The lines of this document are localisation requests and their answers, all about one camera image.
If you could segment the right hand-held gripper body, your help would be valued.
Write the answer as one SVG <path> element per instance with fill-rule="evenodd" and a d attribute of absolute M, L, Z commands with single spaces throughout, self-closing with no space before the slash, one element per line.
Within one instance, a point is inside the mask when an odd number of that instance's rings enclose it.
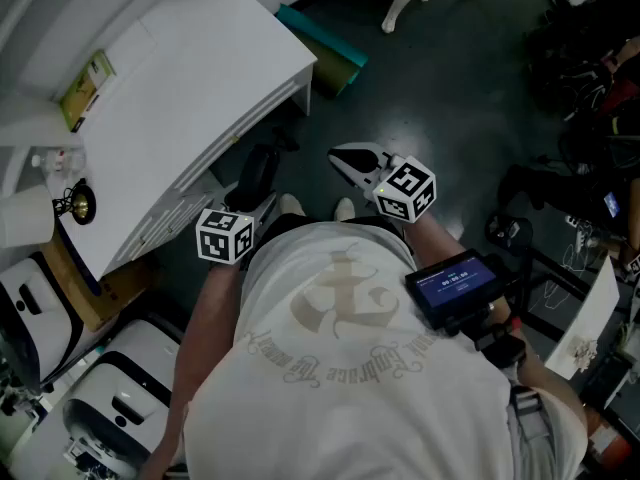
<path fill-rule="evenodd" d="M 413 156 L 390 153 L 373 142 L 353 142 L 331 148 L 328 159 L 385 217 L 415 223 L 436 200 L 435 174 Z"/>

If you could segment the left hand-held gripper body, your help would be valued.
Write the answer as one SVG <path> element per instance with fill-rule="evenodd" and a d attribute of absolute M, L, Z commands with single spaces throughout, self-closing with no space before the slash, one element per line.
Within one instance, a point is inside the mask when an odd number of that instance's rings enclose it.
<path fill-rule="evenodd" d="M 198 257 L 213 263 L 235 265 L 254 247 L 256 231 L 265 223 L 276 203 L 276 193 L 250 210 L 234 209 L 223 200 L 205 208 L 195 227 Z"/>

